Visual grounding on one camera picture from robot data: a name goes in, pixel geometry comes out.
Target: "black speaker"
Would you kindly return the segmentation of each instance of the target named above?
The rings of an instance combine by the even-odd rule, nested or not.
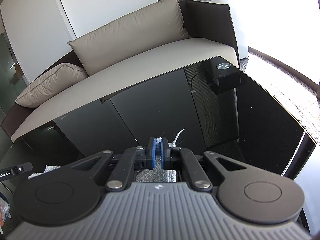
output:
[[[207,84],[216,95],[245,83],[242,72],[220,56],[204,61],[202,66],[205,69]]]

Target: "floor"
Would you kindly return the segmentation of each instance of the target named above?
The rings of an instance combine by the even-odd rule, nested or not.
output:
[[[9,112],[17,96],[26,88],[22,79],[17,78],[13,60],[3,34],[0,34],[0,123]],[[0,161],[12,142],[0,129]]]
[[[240,61],[240,69],[276,98],[320,143],[320,101],[316,92],[283,68],[253,53]]]

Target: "black circular cap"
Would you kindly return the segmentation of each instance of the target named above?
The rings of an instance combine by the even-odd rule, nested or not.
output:
[[[43,203],[58,204],[71,198],[73,188],[62,182],[54,182],[40,186],[36,190],[36,197]]]
[[[244,193],[249,199],[261,203],[271,203],[279,199],[282,195],[279,186],[265,181],[248,184],[244,188]]]
[[[217,192],[221,205],[232,215],[255,224],[296,219],[304,203],[302,189],[288,178],[255,169],[226,175]]]
[[[18,215],[40,226],[61,226],[89,215],[100,189],[88,173],[60,168],[25,181],[13,194]]]

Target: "beige throw pillow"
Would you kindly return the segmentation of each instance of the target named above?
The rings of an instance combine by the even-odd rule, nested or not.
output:
[[[38,107],[87,77],[83,68],[70,63],[59,64],[34,80],[15,102],[25,107]]]
[[[162,0],[122,16],[68,44],[87,73],[93,75],[129,57],[187,38],[178,0]]]

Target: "bright window light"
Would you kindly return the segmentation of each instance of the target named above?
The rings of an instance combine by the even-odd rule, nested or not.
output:
[[[248,46],[319,84],[318,0],[238,0]]]

